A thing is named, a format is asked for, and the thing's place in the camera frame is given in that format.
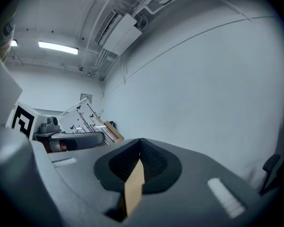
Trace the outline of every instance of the fluorescent light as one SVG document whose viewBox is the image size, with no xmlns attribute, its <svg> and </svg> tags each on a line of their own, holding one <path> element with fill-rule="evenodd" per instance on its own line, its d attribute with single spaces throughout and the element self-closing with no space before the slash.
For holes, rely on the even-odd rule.
<svg viewBox="0 0 284 227">
<path fill-rule="evenodd" d="M 18 46 L 17 40 L 13 40 L 11 42 L 10 46 Z"/>
<path fill-rule="evenodd" d="M 52 44 L 52 43 L 46 43 L 46 42 L 40 42 L 39 41 L 39 47 L 57 50 L 57 51 L 63 51 L 63 52 L 67 52 L 67 53 L 71 53 L 71 54 L 75 54 L 75 55 L 78 54 L 78 49 L 63 46 L 63 45 L 58 45 L 58 44 Z"/>
</svg>

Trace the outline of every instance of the air vent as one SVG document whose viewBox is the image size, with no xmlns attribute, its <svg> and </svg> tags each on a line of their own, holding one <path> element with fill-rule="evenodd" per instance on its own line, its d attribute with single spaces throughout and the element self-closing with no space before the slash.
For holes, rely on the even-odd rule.
<svg viewBox="0 0 284 227">
<path fill-rule="evenodd" d="M 112 21 L 114 20 L 116 15 L 117 15 L 117 12 L 115 10 L 110 10 L 109 14 L 105 18 L 103 24 L 101 25 L 101 28 L 99 29 L 99 31 L 97 33 L 97 36 L 96 36 L 96 39 L 95 39 L 95 42 L 97 44 L 100 43 L 103 34 L 108 29 L 109 25 L 112 23 Z"/>
</svg>

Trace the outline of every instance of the textured black pad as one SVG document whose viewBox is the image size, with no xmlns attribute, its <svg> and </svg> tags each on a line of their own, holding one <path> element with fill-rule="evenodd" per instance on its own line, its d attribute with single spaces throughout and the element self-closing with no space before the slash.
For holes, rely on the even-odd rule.
<svg viewBox="0 0 284 227">
<path fill-rule="evenodd" d="M 146 139 L 132 140 L 99 158 L 94 165 L 94 173 L 107 190 L 123 193 L 124 183 L 139 158 L 143 164 L 145 179 L 142 193 L 163 192 L 181 175 L 180 160 Z"/>
</svg>

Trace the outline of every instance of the ceiling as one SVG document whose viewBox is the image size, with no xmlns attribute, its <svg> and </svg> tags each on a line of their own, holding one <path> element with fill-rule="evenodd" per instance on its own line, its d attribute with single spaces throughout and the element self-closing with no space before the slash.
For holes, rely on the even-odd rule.
<svg viewBox="0 0 284 227">
<path fill-rule="evenodd" d="M 111 0 L 104 10 L 86 51 L 90 32 L 107 0 L 21 0 L 15 15 L 14 39 L 18 46 L 12 47 L 6 64 L 13 66 L 43 66 L 84 73 L 95 66 L 101 46 L 94 38 L 102 21 L 111 9 L 127 12 L 139 0 Z M 78 55 L 42 49 L 38 41 L 76 47 Z M 110 53 L 103 64 L 108 68 L 116 55 Z"/>
</svg>

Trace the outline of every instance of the wall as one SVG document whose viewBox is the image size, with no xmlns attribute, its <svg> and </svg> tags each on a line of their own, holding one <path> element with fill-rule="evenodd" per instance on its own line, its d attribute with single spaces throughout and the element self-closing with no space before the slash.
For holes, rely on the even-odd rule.
<svg viewBox="0 0 284 227">
<path fill-rule="evenodd" d="M 102 91 L 99 80 L 36 66 L 8 66 L 23 92 L 19 101 L 37 109 L 65 111 L 80 101 L 81 93 L 92 94 L 92 107 L 100 111 Z"/>
<path fill-rule="evenodd" d="M 202 152 L 258 188 L 284 117 L 284 30 L 263 1 L 231 2 L 245 15 L 207 0 L 156 18 L 125 72 L 108 74 L 103 116 L 125 138 Z"/>
</svg>

